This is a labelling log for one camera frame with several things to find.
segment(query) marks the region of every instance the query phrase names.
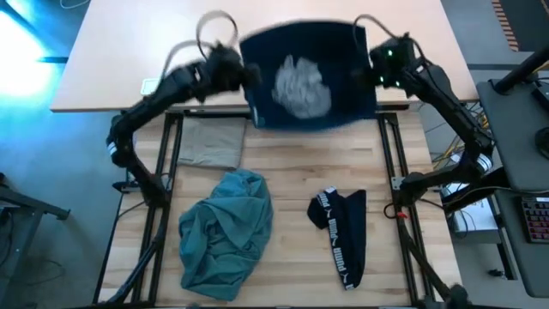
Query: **wooden table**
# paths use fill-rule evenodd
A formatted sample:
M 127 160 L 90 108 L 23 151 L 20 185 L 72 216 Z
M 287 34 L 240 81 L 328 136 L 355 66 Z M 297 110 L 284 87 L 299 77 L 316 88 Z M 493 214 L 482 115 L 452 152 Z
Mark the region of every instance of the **wooden table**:
M 241 38 L 282 22 L 352 22 L 359 14 L 374 15 L 393 33 L 410 32 L 426 56 L 444 68 L 458 99 L 478 98 L 440 0 L 93 0 L 51 109 L 73 112 L 131 107 L 141 99 L 143 79 L 158 77 L 171 48 L 194 39 L 196 22 L 214 9 L 234 17 Z M 368 46 L 388 38 L 369 21 L 361 25 L 366 27 Z M 203 39 L 225 41 L 231 33 L 228 21 L 212 21 L 205 27 Z M 198 50 L 190 48 L 180 52 L 172 65 L 198 58 Z M 380 105 L 409 102 L 399 90 L 379 89 L 377 99 Z M 209 99 L 202 108 L 219 106 L 247 104 L 242 94 L 225 94 Z
M 410 171 L 431 171 L 418 114 L 400 112 L 399 122 Z M 154 170 L 156 164 L 161 133 L 162 123 L 157 119 L 137 134 L 137 153 L 150 170 Z M 249 125 L 241 167 L 265 177 L 273 202 L 273 232 L 260 263 L 244 283 L 238 298 L 230 303 L 215 301 L 180 287 L 184 269 L 178 255 L 178 218 L 210 194 L 223 172 L 179 167 L 174 182 L 157 306 L 195 303 L 254 307 L 409 305 L 396 224 L 383 216 L 383 206 L 391 201 L 391 197 L 376 120 L 359 121 L 319 134 L 273 133 Z M 366 267 L 360 286 L 353 291 L 343 290 L 329 250 L 328 232 L 318 230 L 306 215 L 310 199 L 331 185 L 335 185 L 343 196 L 358 189 L 367 191 Z M 440 203 L 435 193 L 428 193 L 424 198 Z M 125 196 L 120 211 L 141 200 L 141 194 Z M 418 206 L 431 265 L 449 286 L 460 282 L 443 211 L 427 203 L 418 203 Z M 112 296 L 135 267 L 146 213 L 146 207 L 135 209 L 118 222 L 100 300 Z M 422 291 L 419 268 L 417 265 L 414 268 L 419 291 Z M 148 294 L 149 276 L 150 271 L 145 276 L 143 298 Z

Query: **keyboard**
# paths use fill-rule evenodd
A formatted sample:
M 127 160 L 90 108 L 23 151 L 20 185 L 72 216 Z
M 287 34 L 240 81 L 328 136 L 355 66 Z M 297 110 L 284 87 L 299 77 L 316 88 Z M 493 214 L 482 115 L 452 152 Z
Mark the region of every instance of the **keyboard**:
M 549 197 L 522 197 L 519 212 L 527 241 L 549 244 Z

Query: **folded beige cloth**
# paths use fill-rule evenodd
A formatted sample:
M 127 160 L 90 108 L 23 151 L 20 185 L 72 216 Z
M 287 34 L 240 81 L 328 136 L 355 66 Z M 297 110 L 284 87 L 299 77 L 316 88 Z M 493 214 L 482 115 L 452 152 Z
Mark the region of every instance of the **folded beige cloth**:
M 185 118 L 178 164 L 237 168 L 245 118 Z

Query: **concrete floor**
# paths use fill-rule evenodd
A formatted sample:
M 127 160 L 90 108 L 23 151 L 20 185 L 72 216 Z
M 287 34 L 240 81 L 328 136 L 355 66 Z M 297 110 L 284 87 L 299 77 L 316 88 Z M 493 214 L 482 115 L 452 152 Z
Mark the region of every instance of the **concrete floor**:
M 442 2 L 468 64 L 518 64 L 528 56 L 509 49 L 490 0 Z M 87 5 L 64 10 L 58 6 L 58 0 L 9 0 L 9 3 L 43 33 L 50 56 L 69 55 Z M 124 176 L 123 171 L 112 165 L 105 150 L 104 137 L 113 113 L 49 112 L 63 66 L 40 64 L 35 69 L 43 70 L 44 66 L 49 68 L 49 82 L 43 90 L 17 96 L 0 91 L 0 171 L 9 176 L 16 189 L 72 210 L 65 222 L 44 218 L 21 281 L 48 277 L 56 271 L 43 265 L 44 258 L 61 263 L 65 275 L 34 287 L 12 284 L 11 297 L 2 308 L 59 308 L 91 302 L 120 199 L 111 183 Z M 506 72 L 471 73 L 480 82 Z M 430 106 L 421 109 L 421 116 L 425 130 L 443 122 Z M 448 125 L 429 131 L 430 151 L 443 152 L 454 134 Z M 496 246 L 455 244 L 455 253 L 473 303 L 549 307 L 549 300 L 528 297 L 520 282 L 507 282 L 486 274 L 489 269 L 501 268 Z

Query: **green cloth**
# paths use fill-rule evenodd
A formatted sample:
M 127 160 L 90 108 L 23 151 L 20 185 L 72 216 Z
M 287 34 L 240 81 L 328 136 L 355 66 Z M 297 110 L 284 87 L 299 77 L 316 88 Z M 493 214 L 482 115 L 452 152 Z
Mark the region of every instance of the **green cloth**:
M 265 179 L 226 173 L 209 198 L 179 217 L 181 287 L 234 300 L 271 235 L 273 208 Z

